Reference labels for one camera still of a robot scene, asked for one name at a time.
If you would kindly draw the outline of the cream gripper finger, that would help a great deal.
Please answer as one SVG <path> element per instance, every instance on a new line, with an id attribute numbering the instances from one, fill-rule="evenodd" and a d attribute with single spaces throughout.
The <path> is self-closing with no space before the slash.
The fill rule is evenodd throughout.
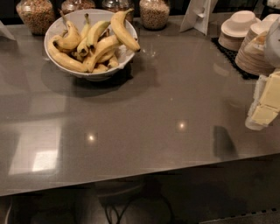
<path id="1" fill-rule="evenodd" d="M 251 130 L 262 130 L 268 127 L 279 115 L 279 110 L 260 103 L 260 98 L 269 76 L 261 75 L 255 84 L 253 102 L 249 108 L 247 119 L 245 120 L 245 126 Z"/>
<path id="2" fill-rule="evenodd" d="M 280 73 L 272 73 L 267 79 L 260 103 L 280 110 Z"/>

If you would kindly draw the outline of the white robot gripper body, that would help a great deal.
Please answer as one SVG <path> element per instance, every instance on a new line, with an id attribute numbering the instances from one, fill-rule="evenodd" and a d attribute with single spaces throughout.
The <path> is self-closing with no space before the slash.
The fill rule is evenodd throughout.
<path id="1" fill-rule="evenodd" d="M 280 67 L 280 17 L 269 28 L 264 45 L 264 56 L 273 67 Z"/>

